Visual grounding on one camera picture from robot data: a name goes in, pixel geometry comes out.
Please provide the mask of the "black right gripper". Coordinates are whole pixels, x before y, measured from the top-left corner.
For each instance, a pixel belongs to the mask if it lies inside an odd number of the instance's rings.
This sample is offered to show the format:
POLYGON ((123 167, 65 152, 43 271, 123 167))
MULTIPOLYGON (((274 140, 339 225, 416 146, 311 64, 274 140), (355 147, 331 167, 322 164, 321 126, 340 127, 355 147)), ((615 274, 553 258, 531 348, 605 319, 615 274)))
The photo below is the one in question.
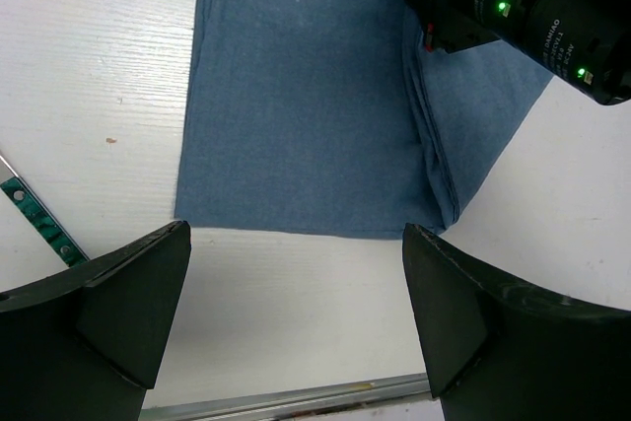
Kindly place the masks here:
POLYGON ((630 99, 630 0, 404 0, 428 51, 502 40, 601 105, 630 99))

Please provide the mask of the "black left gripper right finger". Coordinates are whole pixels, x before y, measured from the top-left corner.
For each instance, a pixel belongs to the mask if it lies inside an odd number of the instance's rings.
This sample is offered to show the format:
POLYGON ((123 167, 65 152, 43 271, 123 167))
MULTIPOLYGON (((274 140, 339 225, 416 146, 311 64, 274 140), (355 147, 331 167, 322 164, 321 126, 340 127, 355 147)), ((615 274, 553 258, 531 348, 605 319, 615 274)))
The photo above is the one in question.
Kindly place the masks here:
POLYGON ((402 259, 448 420, 626 420, 630 315, 546 290, 409 224, 402 259))

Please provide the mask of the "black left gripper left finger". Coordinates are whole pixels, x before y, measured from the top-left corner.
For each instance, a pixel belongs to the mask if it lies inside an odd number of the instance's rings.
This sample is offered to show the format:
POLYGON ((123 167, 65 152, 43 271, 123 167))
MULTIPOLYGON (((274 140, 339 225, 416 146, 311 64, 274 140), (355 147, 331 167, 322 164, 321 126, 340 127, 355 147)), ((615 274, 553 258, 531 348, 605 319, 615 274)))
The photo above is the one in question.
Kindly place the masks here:
POLYGON ((1 295, 4 420, 136 420, 154 388, 191 254, 175 221, 1 295))

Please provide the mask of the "blue cloth napkin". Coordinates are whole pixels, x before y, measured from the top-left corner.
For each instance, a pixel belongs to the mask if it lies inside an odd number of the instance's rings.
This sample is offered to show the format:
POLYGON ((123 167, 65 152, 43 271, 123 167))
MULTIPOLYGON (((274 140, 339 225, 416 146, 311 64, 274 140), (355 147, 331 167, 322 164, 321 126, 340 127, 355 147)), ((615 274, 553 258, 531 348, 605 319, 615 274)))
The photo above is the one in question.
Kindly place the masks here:
POLYGON ((442 233, 550 79, 501 41, 427 52, 403 0, 196 0, 175 216, 442 233))

